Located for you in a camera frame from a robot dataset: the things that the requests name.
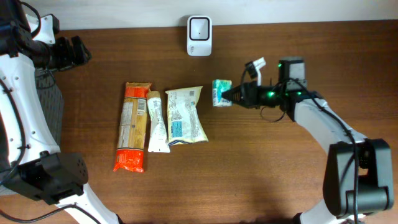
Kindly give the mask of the teal small tissue pack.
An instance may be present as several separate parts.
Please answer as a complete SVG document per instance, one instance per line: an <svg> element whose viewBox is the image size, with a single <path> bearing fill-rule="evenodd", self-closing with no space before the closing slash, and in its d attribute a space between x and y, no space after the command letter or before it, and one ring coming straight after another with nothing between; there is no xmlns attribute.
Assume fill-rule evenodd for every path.
<svg viewBox="0 0 398 224"><path fill-rule="evenodd" d="M222 94L232 88L231 80L213 80L212 81L212 100L214 107L229 107L232 102L222 97Z"/></svg>

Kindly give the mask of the orange pasta package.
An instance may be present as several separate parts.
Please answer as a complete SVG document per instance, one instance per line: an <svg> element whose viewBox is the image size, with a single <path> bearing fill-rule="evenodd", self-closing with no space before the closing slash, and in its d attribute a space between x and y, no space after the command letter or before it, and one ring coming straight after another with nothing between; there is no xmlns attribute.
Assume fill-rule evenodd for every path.
<svg viewBox="0 0 398 224"><path fill-rule="evenodd" d="M144 146L147 129L147 94L151 83L126 83L119 124L114 171L144 171Z"/></svg>

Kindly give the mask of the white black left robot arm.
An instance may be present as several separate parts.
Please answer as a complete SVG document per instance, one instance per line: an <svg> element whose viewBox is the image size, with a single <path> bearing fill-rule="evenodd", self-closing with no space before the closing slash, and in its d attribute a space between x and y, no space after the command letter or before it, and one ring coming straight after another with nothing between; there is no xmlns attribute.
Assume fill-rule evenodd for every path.
<svg viewBox="0 0 398 224"><path fill-rule="evenodd" d="M59 37L53 14L1 2L1 192L54 205L79 223L120 223L88 183L80 153L62 153L63 99L55 72L89 62L83 41Z"/></svg>

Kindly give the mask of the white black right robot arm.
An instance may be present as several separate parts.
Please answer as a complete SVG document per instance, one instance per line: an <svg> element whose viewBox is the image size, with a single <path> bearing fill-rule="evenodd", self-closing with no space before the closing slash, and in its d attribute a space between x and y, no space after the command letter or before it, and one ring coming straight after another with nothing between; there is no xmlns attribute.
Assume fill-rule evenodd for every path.
<svg viewBox="0 0 398 224"><path fill-rule="evenodd" d="M222 92L221 97L245 108L279 107L306 129L327 155L323 198L297 213L293 223L362 223L366 216L394 205L391 148L346 124L317 91L308 90L302 57L279 60L276 84L262 84L264 58L245 64L250 82Z"/></svg>

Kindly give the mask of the white tube with cork cap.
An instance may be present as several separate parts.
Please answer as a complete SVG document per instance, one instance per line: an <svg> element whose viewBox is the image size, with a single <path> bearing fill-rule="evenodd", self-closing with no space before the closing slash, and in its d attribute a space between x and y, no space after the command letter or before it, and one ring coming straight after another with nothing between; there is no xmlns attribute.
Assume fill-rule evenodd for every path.
<svg viewBox="0 0 398 224"><path fill-rule="evenodd" d="M170 153L167 130L162 116L162 100L158 91L147 94L147 109L150 116L149 152Z"/></svg>

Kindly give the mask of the cream yellow snack bag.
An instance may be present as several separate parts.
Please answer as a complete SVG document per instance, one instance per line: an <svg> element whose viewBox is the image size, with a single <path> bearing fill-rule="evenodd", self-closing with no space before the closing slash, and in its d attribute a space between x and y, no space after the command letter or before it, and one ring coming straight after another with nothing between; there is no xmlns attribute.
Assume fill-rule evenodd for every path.
<svg viewBox="0 0 398 224"><path fill-rule="evenodd" d="M167 90L169 146L208 142L198 117L202 86Z"/></svg>

